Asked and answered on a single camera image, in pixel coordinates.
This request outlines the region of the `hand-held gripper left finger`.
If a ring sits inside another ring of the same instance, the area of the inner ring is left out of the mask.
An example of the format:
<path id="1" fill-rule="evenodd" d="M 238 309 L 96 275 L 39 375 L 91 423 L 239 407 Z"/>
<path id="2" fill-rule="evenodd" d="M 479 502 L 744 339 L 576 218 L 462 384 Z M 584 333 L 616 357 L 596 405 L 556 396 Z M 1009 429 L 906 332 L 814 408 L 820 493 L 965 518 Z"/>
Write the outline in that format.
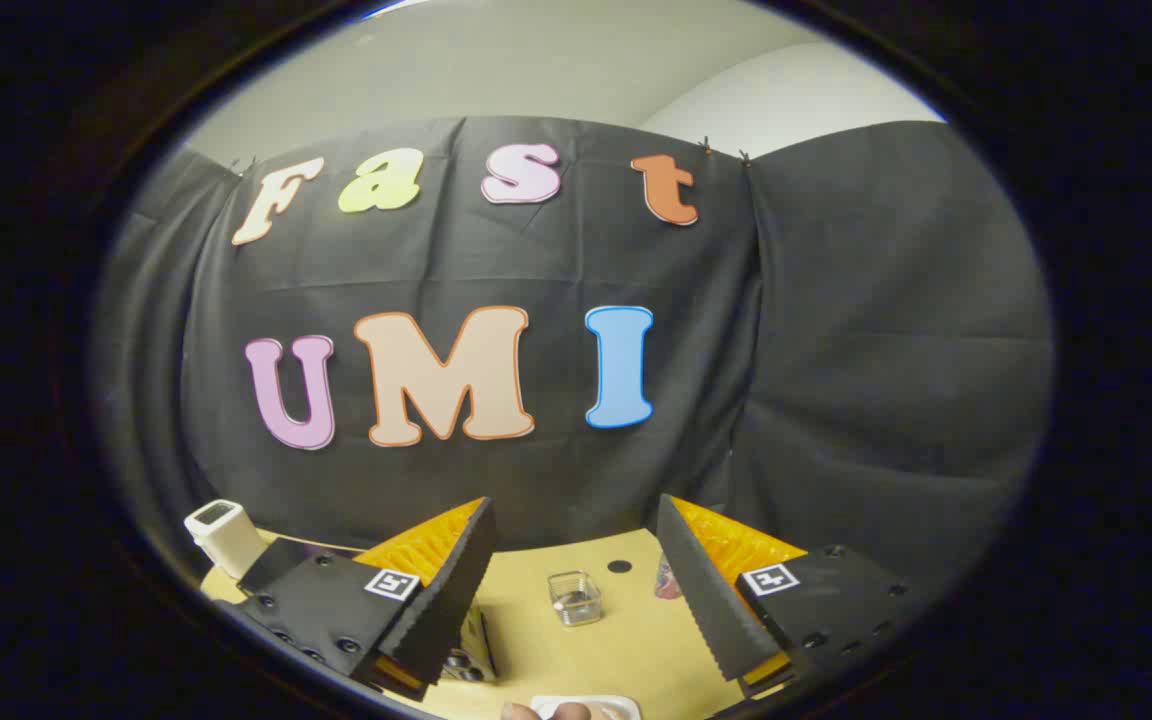
<path id="1" fill-rule="evenodd" d="M 460 642 L 497 546 L 488 497 L 353 555 L 278 539 L 220 609 L 262 638 L 420 702 Z"/>

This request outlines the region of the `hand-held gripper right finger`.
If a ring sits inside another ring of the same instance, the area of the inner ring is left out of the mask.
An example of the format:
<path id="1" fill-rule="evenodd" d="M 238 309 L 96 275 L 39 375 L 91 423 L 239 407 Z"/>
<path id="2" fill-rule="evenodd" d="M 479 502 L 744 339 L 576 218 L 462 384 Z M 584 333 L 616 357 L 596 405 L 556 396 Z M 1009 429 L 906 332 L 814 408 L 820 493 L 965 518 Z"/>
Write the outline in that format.
<path id="1" fill-rule="evenodd" d="M 858 550 L 801 550 L 679 497 L 660 497 L 655 537 L 710 655 L 746 698 L 840 679 L 925 607 L 914 579 Z"/>

